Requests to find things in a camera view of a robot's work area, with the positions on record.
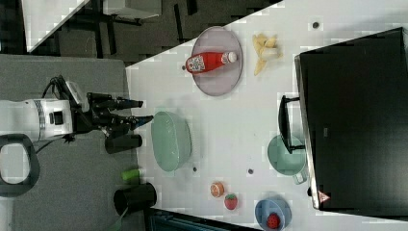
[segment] small blue bowl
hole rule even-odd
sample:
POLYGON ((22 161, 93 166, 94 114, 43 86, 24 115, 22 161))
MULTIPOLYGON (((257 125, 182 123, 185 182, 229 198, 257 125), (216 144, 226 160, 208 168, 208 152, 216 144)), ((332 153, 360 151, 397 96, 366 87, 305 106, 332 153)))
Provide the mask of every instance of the small blue bowl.
POLYGON ((255 218, 264 230, 281 231, 291 222, 292 213, 288 203, 286 203, 284 199, 271 197, 258 202, 255 206, 255 218), (270 214, 276 214, 280 218, 280 224, 277 229, 271 229, 267 226, 270 214))

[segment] white bottle cap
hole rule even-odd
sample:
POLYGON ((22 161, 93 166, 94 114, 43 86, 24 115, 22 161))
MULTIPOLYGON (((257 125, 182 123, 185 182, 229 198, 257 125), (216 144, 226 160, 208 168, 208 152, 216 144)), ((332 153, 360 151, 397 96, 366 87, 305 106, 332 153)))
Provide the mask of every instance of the white bottle cap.
POLYGON ((228 60, 229 62, 233 63, 238 59, 238 56, 235 52, 229 52, 228 53, 228 60))

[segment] white cabinet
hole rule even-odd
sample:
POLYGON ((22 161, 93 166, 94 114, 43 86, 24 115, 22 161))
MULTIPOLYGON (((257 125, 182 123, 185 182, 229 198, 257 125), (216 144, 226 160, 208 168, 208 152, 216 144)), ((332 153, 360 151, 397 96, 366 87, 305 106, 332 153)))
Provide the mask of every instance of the white cabinet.
POLYGON ((162 14, 162 0, 104 0, 103 13, 134 19, 162 14))

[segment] gray carpet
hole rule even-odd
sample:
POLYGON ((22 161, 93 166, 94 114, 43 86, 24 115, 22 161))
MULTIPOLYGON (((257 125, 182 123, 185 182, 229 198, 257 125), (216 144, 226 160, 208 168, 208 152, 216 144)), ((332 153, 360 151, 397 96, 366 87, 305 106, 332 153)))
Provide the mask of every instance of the gray carpet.
MULTIPOLYGON (((3 100, 40 98, 49 80, 60 74, 84 92, 128 92, 122 61, 0 55, 0 65, 3 100)), ((103 134, 96 131, 71 144, 53 142, 38 160, 39 180, 13 203, 15 231, 106 230, 118 218, 113 195, 124 187, 120 172, 137 166, 135 152, 108 154, 103 134)), ((125 223, 129 228, 123 230, 143 230, 142 214, 125 223)))

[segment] green cup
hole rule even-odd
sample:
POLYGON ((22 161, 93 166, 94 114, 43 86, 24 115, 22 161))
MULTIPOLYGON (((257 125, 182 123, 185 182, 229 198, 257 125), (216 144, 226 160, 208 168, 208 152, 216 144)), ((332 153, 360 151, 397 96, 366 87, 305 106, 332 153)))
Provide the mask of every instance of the green cup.
MULTIPOLYGON (((292 136, 293 145, 301 145, 300 140, 292 136)), ((294 183, 300 185, 307 181, 306 151, 297 149, 289 153, 281 136, 276 136, 268 146, 268 158, 270 164, 279 173, 292 176, 294 183)))

